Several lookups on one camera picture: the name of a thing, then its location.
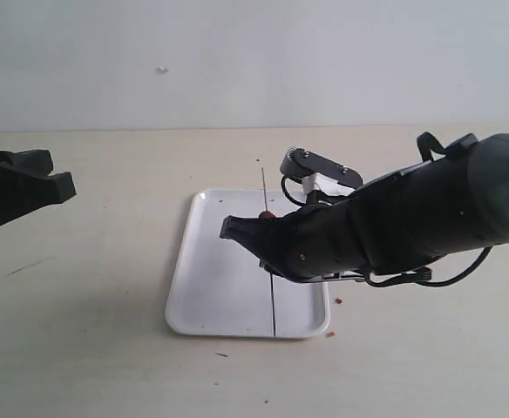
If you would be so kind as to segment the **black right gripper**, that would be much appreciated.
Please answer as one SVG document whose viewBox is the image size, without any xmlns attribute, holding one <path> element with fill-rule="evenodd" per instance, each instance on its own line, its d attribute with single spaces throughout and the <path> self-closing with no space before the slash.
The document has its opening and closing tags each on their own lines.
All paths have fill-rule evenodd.
<svg viewBox="0 0 509 418">
<path fill-rule="evenodd" d="M 229 215 L 219 237 L 264 260 L 271 273 L 298 283 L 370 268 L 346 202 L 308 205 L 277 218 Z"/>
</svg>

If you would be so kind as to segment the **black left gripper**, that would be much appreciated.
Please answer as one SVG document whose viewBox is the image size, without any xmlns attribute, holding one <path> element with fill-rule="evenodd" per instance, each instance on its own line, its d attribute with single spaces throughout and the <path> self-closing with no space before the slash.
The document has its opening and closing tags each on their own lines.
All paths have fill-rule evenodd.
<svg viewBox="0 0 509 418">
<path fill-rule="evenodd" d="M 0 226 L 77 195 L 72 175 L 62 172 L 48 176 L 53 168 L 51 153 L 45 149 L 0 151 Z"/>
</svg>

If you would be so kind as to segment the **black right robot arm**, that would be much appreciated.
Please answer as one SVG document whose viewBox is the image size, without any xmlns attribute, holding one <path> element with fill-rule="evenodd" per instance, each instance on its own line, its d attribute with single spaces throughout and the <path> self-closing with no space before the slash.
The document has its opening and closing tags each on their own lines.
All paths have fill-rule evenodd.
<svg viewBox="0 0 509 418">
<path fill-rule="evenodd" d="M 416 165 L 367 182 L 345 165 L 293 148 L 280 171 L 283 182 L 303 189 L 295 210 L 228 216 L 220 236 L 295 283 L 434 287 L 432 263 L 470 250 L 483 262 L 509 243 L 509 133 L 467 134 L 441 145 L 424 132 L 417 149 Z"/>
</svg>

